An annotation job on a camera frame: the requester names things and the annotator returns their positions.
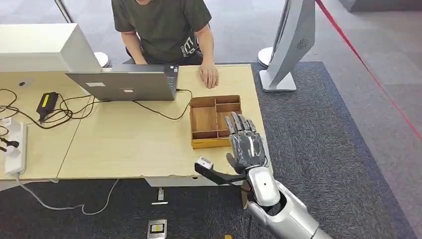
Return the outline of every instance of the white monitor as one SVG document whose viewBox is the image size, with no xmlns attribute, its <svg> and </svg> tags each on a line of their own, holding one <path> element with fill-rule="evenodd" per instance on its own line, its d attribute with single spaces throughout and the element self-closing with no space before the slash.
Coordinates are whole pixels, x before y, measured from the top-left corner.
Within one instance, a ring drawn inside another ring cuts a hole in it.
<svg viewBox="0 0 422 239">
<path fill-rule="evenodd" d="M 0 24 L 0 72 L 99 72 L 76 23 Z"/>
</svg>

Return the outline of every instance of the power strip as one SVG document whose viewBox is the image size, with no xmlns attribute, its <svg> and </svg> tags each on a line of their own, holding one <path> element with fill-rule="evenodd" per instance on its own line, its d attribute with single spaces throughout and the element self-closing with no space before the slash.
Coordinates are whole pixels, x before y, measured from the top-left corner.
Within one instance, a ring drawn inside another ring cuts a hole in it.
<svg viewBox="0 0 422 239">
<path fill-rule="evenodd" d="M 9 130 L 7 140 L 19 142 L 17 148 L 13 146 L 6 147 L 4 173 L 10 175 L 22 174 L 26 169 L 27 125 L 10 118 L 4 119 L 2 122 L 3 126 Z"/>
</svg>

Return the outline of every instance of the robot finger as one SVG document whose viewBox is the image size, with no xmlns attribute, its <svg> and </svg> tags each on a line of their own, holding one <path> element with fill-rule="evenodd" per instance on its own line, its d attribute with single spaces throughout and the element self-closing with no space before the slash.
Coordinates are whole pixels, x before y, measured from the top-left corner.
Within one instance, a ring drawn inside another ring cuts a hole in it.
<svg viewBox="0 0 422 239">
<path fill-rule="evenodd" d="M 245 119 L 245 117 L 243 115 L 239 115 L 239 118 L 240 118 L 240 122 L 242 123 L 243 129 L 244 130 L 251 130 L 248 122 Z"/>
<path fill-rule="evenodd" d="M 236 131 L 234 130 L 233 125 L 231 124 L 230 118 L 228 116 L 226 116 L 226 117 L 224 117 L 224 119 L 225 119 L 225 122 L 227 124 L 228 133 L 229 134 L 235 134 Z"/>
<path fill-rule="evenodd" d="M 242 124 L 240 123 L 239 116 L 235 112 L 231 112 L 231 116 L 233 117 L 234 124 L 236 126 L 236 130 L 243 131 Z"/>
<path fill-rule="evenodd" d="M 255 133 L 256 132 L 256 127 L 253 124 L 252 120 L 248 119 L 248 123 L 249 123 L 249 127 L 251 128 L 251 131 Z"/>
</svg>

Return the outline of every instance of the wooden tray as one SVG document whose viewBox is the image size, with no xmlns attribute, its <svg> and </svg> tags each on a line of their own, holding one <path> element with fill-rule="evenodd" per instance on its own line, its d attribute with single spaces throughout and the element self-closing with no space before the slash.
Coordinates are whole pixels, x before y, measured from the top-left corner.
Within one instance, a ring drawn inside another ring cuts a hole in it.
<svg viewBox="0 0 422 239">
<path fill-rule="evenodd" d="M 190 106 L 192 148 L 230 146 L 224 117 L 233 123 L 230 112 L 242 113 L 240 96 L 197 97 Z"/>
</svg>

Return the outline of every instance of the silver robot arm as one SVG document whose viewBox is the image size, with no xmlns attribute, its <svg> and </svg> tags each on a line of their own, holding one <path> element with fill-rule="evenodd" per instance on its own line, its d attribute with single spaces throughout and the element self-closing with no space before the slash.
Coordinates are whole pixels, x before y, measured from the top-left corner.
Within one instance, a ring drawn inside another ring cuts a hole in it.
<svg viewBox="0 0 422 239">
<path fill-rule="evenodd" d="M 274 176 L 264 165 L 267 162 L 262 138 L 251 120 L 231 113 L 233 121 L 226 117 L 233 154 L 227 160 L 239 175 L 228 175 L 213 170 L 213 163 L 201 157 L 195 170 L 218 185 L 247 180 L 247 209 L 260 225 L 277 239 L 330 239 L 319 228 L 318 222 L 308 213 L 306 206 Z M 280 211 L 271 216 L 269 209 L 280 204 Z"/>
<path fill-rule="evenodd" d="M 276 181 L 266 167 L 254 167 L 247 180 L 256 202 L 248 202 L 247 209 L 254 220 L 277 239 L 330 239 L 318 222 L 308 213 L 305 204 L 282 183 Z M 271 216 L 262 207 L 280 203 L 280 211 Z"/>
</svg>

